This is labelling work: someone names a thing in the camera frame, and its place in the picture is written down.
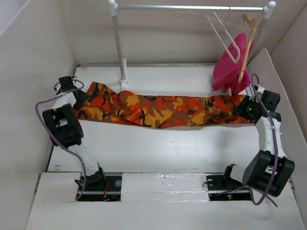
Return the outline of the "orange camouflage trousers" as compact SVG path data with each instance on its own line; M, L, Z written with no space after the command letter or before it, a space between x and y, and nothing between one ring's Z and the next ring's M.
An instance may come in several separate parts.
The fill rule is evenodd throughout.
M115 92L97 82L92 82L87 95L81 108L74 110L80 120L151 129L251 123L238 114L244 95L149 96Z

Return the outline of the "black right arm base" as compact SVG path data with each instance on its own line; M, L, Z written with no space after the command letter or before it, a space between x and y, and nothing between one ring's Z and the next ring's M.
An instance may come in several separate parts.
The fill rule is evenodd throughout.
M206 172L202 184L208 190L209 201L251 201L249 189L242 184L242 174L235 179L231 176L235 164L226 166L224 172Z

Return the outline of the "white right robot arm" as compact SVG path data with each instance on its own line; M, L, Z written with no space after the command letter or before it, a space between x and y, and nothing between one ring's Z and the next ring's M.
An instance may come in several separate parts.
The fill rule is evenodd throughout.
M255 122L259 138L259 152L247 167L230 164L222 176L223 186L232 189L238 183L278 197L290 179L295 163L286 158L281 142L281 115L275 112L280 95L263 87L245 97L239 115Z

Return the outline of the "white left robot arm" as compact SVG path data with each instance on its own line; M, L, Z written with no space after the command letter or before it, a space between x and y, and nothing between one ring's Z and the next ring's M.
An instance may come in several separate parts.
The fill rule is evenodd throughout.
M78 159L84 175L80 180L76 180L76 183L80 186L85 184L90 189L102 190L107 184L106 175L82 142L84 134L75 114L75 109L80 109L82 103L88 99L88 95L76 86L77 82L76 77L59 78L54 87L57 92L55 104L42 112L42 119L52 143L69 150L70 154Z

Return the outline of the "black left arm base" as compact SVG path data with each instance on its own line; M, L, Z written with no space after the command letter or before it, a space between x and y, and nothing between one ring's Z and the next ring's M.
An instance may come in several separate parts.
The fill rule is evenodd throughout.
M107 182L98 185L86 185L78 201L117 202L121 200L122 174L107 174Z

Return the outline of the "wooden hanger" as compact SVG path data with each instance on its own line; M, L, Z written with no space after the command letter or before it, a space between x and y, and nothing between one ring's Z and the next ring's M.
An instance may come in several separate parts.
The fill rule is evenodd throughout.
M244 55L244 58L243 58L240 74L239 74L238 81L237 81L238 83L240 83L243 79L243 75L244 75L244 71L245 71L245 68L246 68L246 65L247 65L248 55L249 55L249 52L250 52L251 44L252 44L252 41L253 41L255 34L256 34L257 22L258 22L257 18L250 19L246 14L243 16L242 32L245 32L245 24L247 24L250 27L250 33L249 33L249 36L248 36L248 40L247 40L247 44L246 44L246 52L245 52L245 55Z

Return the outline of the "pink garment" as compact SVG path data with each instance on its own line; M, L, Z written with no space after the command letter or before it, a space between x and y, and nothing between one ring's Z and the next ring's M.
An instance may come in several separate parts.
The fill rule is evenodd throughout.
M240 33L234 41L240 50L240 59L237 63L234 63L226 52L223 53L213 70L214 83L212 89L215 91L222 89L223 92L230 89L232 95L238 95L250 85L248 68L244 70L242 81L238 82L246 54L247 36L245 33Z

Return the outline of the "white metal clothes rack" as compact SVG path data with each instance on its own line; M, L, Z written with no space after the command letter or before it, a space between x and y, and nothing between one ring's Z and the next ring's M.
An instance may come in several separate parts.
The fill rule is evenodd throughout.
M274 8L276 7L275 1L270 1L267 3L266 6L260 7L237 7L237 6L172 6L172 5L119 5L114 0L108 1L110 15L112 18L113 30L115 34L115 42L118 54L118 62L120 67L120 89L122 91L127 89L128 85L128 77L127 77L127 59L123 57L120 37L119 37L119 30L118 30L118 22L117 22L117 11L118 10L157 10L157 11L196 11L196 12L213 12L218 23L223 27L226 35L231 40L232 45L237 51L237 57L231 55L229 49L223 42L222 38L218 34L217 30L215 29L214 25L210 23L211 27L214 30L214 33L220 39L225 51L231 58L234 63L237 63L240 59L240 50L237 44L234 42L234 39L231 37L229 32L226 30L224 23L219 19L217 16L217 12L261 12L262 13L262 20L259 25L257 25L256 34L252 41L250 52L248 55L248 60L251 56L252 49L256 46L256 43L265 27L268 19L270 18Z

